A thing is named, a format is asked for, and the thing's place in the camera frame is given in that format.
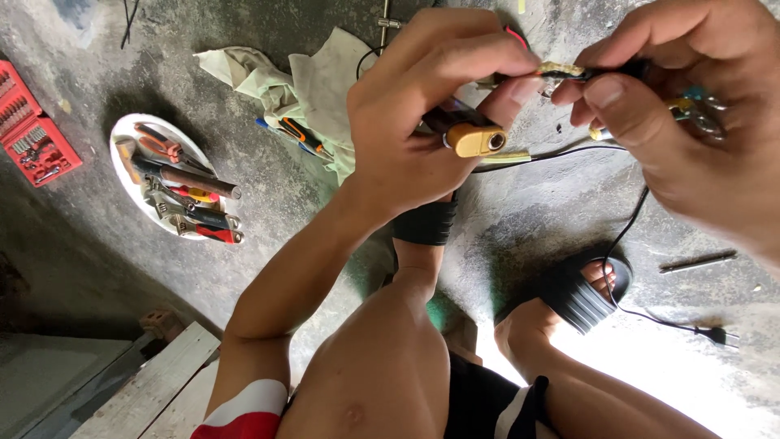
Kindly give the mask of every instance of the wooden handle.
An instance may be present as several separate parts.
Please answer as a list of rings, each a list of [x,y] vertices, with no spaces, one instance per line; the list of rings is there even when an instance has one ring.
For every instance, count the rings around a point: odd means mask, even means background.
[[[196,187],[204,191],[214,192],[215,194],[226,198],[232,198],[234,200],[241,198],[241,188],[232,183],[226,183],[215,178],[203,177],[196,173],[174,168],[170,165],[162,165],[160,174],[162,178],[166,180],[185,184],[189,187]]]

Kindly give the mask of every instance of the red plastic case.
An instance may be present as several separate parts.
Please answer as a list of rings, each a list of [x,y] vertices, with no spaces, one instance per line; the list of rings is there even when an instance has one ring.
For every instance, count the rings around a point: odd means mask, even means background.
[[[35,187],[81,165],[10,62],[0,60],[0,146]]]

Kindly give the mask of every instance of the wooden board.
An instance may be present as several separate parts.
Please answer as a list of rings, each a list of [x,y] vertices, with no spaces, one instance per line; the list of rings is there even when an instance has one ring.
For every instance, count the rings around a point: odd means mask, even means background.
[[[219,346],[191,324],[89,418],[71,439],[138,439]]]
[[[203,422],[218,366],[215,361],[198,372],[141,439],[189,439]]]

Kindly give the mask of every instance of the red and white shirt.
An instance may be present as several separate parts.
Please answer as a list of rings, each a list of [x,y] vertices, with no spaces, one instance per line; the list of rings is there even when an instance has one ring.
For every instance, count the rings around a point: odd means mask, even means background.
[[[250,383],[220,405],[190,439],[273,439],[287,404],[287,388],[277,380]]]

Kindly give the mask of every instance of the black slide sandal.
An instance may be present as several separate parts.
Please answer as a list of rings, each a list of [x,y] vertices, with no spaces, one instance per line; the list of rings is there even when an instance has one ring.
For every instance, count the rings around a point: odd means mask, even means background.
[[[392,221],[392,236],[422,245],[445,245],[455,221],[458,191],[449,202],[432,202],[398,215]]]
[[[522,292],[510,299],[496,316],[495,324],[498,325],[520,304],[539,297],[580,334],[587,334],[617,309],[591,287],[580,272],[588,263],[603,260],[605,253],[606,248],[589,248],[545,270],[536,280],[521,287]],[[617,275],[612,297],[620,302],[633,282],[633,271],[620,255],[613,253],[607,261]]]

